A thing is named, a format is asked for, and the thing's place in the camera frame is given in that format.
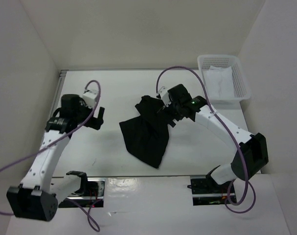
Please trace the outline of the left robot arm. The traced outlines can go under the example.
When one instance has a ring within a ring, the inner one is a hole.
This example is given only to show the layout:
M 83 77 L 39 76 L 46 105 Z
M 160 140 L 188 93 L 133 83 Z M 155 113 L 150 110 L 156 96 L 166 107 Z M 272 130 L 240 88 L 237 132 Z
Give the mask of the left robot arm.
M 20 184 L 6 193 L 16 217 L 51 221 L 70 194 L 82 196 L 89 191 L 87 174 L 82 171 L 71 170 L 54 185 L 51 179 L 72 134 L 83 126 L 100 129 L 105 109 L 101 107 L 98 116 L 93 116 L 99 99 L 99 93 L 92 90 L 61 97 L 61 106 L 46 123 L 43 143 L 32 166 Z

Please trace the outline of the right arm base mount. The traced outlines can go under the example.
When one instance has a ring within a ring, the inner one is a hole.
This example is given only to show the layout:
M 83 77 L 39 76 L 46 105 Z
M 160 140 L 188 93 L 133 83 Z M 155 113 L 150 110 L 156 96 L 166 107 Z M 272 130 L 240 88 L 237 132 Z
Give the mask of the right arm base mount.
M 230 182 L 212 188 L 207 184 L 205 177 L 191 177 L 187 186 L 192 193 L 194 206 L 223 205 L 227 199 Z

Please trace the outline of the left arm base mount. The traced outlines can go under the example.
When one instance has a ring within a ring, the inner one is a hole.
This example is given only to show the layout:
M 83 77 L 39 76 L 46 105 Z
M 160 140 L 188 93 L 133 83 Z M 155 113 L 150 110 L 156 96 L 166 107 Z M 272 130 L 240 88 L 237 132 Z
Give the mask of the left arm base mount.
M 57 193 L 60 208 L 74 208 L 70 200 L 75 201 L 83 208 L 92 207 L 101 208 L 104 204 L 105 178 L 88 177 L 88 183 L 84 192 L 78 192 L 81 187 L 81 178 L 77 176 L 66 176 L 64 178 L 55 178 L 54 185 L 60 192 Z

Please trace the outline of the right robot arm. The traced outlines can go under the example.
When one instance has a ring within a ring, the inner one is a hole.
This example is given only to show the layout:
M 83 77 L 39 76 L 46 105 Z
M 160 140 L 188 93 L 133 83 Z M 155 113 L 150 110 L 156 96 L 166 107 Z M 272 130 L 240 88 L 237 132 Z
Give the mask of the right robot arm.
M 206 175 L 206 188 L 218 192 L 223 184 L 235 179 L 250 179 L 268 162 L 266 138 L 246 131 L 209 105 L 202 96 L 192 97 L 184 85 L 162 87 L 158 94 L 165 110 L 177 121 L 189 118 L 207 128 L 235 153 L 231 163 L 219 165 Z

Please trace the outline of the black pleated skirt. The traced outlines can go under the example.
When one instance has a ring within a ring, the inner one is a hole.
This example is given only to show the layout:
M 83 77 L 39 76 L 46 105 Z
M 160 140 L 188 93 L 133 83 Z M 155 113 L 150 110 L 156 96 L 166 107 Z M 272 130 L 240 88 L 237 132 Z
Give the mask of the black pleated skirt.
M 138 117 L 119 123 L 127 151 L 158 169 L 165 154 L 168 141 L 168 127 L 176 124 L 174 118 L 166 112 L 162 100 L 145 95 L 135 105 Z

